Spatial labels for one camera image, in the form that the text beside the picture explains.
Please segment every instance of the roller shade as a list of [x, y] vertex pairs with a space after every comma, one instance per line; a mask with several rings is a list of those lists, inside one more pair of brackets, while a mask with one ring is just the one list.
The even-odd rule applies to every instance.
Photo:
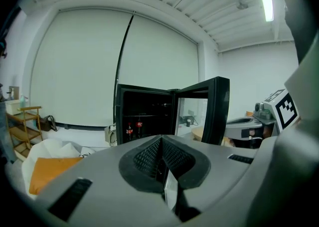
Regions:
[[56, 122], [113, 123], [117, 63], [131, 14], [102, 9], [59, 13], [39, 48], [30, 103]]
[[123, 50], [119, 83], [157, 89], [196, 84], [197, 45], [164, 25], [134, 16]]

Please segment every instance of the glass door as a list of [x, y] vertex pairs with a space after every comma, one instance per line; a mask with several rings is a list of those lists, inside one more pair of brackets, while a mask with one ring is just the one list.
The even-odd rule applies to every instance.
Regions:
[[175, 92], [174, 134], [220, 145], [229, 106], [229, 79], [215, 77]]

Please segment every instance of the fridge shelf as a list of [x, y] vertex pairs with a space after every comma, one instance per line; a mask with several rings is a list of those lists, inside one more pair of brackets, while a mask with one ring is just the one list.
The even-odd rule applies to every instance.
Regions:
[[152, 135], [152, 134], [145, 134], [145, 135], [142, 135], [142, 137], [136, 137], [134, 135], [134, 137], [131, 139], [131, 140], [128, 140], [127, 142], [131, 142], [131, 141], [134, 141], [134, 140], [137, 140], [137, 139], [141, 139], [141, 138], [145, 138], [145, 137], [150, 137], [150, 136], [155, 136], [155, 135]]
[[162, 114], [157, 114], [157, 115], [123, 115], [123, 117], [168, 117], [168, 115], [162, 115]]

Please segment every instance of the white backdrop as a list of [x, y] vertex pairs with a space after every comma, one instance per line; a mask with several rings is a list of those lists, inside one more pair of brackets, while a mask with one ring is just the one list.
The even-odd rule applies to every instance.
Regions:
[[59, 13], [35, 59], [30, 104], [56, 122], [113, 123], [116, 67], [131, 14], [101, 9]]
[[197, 45], [164, 25], [134, 16], [123, 50], [119, 83], [157, 89], [196, 84]]
[[231, 50], [219, 57], [219, 75], [230, 79], [228, 120], [253, 112], [255, 103], [285, 88], [298, 67], [295, 44], [269, 43]]

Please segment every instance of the mini fridge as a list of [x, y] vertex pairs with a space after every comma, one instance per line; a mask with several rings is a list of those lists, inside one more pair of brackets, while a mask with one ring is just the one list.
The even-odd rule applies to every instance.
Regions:
[[220, 145], [228, 106], [229, 79], [219, 76], [184, 89], [161, 90], [118, 84], [117, 143], [153, 135], [192, 139], [192, 132], [199, 131], [200, 141]]

